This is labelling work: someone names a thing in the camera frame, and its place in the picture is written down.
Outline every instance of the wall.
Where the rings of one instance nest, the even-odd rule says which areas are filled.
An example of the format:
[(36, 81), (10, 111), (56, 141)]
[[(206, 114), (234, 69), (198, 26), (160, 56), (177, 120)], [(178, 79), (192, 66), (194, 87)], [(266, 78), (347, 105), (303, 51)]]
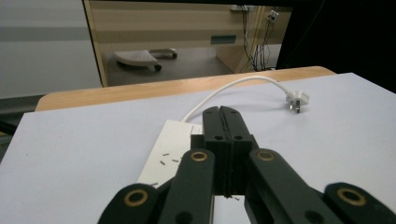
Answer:
[[(268, 23), (267, 19), (271, 10), (276, 10), (279, 13), (274, 23)], [(218, 59), (224, 62), (234, 73), (252, 71), (252, 67), (248, 63), (247, 52), (253, 55), (255, 46), (264, 45), (264, 39), (267, 37), (266, 43), (268, 45), (264, 49), (264, 58), (267, 62), (265, 67), (276, 67), (277, 60), (267, 61), (269, 59), (268, 54), (271, 55), (272, 59), (277, 59), (288, 28), (291, 12), (291, 7), (256, 7), (256, 11), (248, 15), (250, 26), (247, 32), (247, 49), (245, 50), (243, 46), (218, 47)]]
[(98, 87), (80, 1), (0, 3), (0, 99)]
[[(218, 58), (233, 71), (246, 64), (242, 13), (231, 11), (230, 5), (94, 0), (84, 3), (104, 85), (108, 76), (105, 54), (118, 50), (214, 47), (219, 50)], [(261, 41), (264, 25), (258, 25), (270, 9), (260, 7), (260, 14), (257, 9), (248, 13), (250, 43)], [(282, 43), (289, 17), (289, 11), (282, 13), (271, 44)], [(214, 45), (212, 35), (236, 35), (236, 40)]]

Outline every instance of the table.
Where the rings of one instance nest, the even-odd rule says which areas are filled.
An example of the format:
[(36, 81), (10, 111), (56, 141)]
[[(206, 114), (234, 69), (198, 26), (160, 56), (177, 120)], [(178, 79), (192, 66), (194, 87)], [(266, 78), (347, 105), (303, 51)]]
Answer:
[[(351, 73), (282, 83), (310, 94), (300, 114), (275, 85), (256, 84), (223, 91), (189, 122), (202, 123), (205, 108), (232, 107), (258, 145), (313, 189), (347, 182), (396, 211), (396, 95)], [(0, 166), (0, 222), (95, 223), (118, 190), (136, 183), (164, 123), (210, 92), (26, 113)], [(245, 213), (242, 199), (216, 198), (214, 223), (248, 223)]]
[[(35, 111), (62, 109), (83, 105), (99, 105), (120, 101), (148, 99), (196, 91), (215, 90), (231, 81), (249, 76), (266, 76), (277, 81), (322, 77), (335, 73), (321, 66), (269, 70), (257, 73), (234, 74), (217, 77), (198, 77), (172, 81), (106, 87), (81, 91), (62, 91), (48, 94), (40, 99)], [(250, 81), (240, 85), (251, 85), (262, 81)]]

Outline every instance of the floor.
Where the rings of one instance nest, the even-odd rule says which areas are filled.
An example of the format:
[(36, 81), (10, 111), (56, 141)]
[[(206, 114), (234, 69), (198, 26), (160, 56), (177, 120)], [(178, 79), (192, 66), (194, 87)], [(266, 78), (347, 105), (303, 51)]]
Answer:
[[(176, 49), (177, 58), (171, 54), (153, 54), (162, 66), (155, 71), (154, 66), (138, 67), (118, 63), (113, 54), (106, 55), (109, 86), (148, 83), (191, 77), (211, 77), (232, 74), (224, 63), (216, 58), (215, 48)], [(269, 59), (273, 64), (277, 54)], [(0, 100), (0, 120), (18, 126), (24, 113), (35, 111), (42, 96), (29, 96)], [(0, 162), (5, 155), (11, 135), (0, 133)]]

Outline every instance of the white cable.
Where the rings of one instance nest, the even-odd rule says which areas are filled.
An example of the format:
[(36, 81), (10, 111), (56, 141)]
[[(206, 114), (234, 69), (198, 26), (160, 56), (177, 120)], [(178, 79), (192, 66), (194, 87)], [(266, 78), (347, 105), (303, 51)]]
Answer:
[(244, 81), (250, 81), (250, 80), (265, 80), (265, 81), (269, 81), (273, 84), (275, 84), (276, 86), (278, 86), (282, 91), (284, 91), (287, 95), (290, 94), (291, 91), (289, 91), (286, 87), (284, 87), (283, 85), (281, 85), (279, 82), (277, 82), (274, 79), (271, 79), (269, 77), (260, 77), (260, 76), (253, 76), (253, 77), (243, 77), (240, 79), (237, 79), (236, 81), (230, 82), (229, 84), (226, 84), (222, 87), (220, 87), (219, 89), (217, 89), (216, 91), (213, 91), (210, 95), (206, 96), (206, 98), (199, 103), (195, 108), (193, 108), (181, 121), (182, 122), (187, 122), (187, 120), (190, 118), (190, 116), (197, 110), (199, 109), (199, 107), (201, 107), (204, 103), (206, 103), (210, 98), (212, 98), (214, 95), (218, 94), (221, 91), (224, 91), (225, 89), (236, 85), (238, 83), (244, 82)]

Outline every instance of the plug prong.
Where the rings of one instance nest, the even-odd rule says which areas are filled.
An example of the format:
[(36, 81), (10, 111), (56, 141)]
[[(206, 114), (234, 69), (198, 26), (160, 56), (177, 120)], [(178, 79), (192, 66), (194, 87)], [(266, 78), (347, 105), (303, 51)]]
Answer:
[(300, 114), (300, 101), (296, 101), (296, 111), (297, 114)]

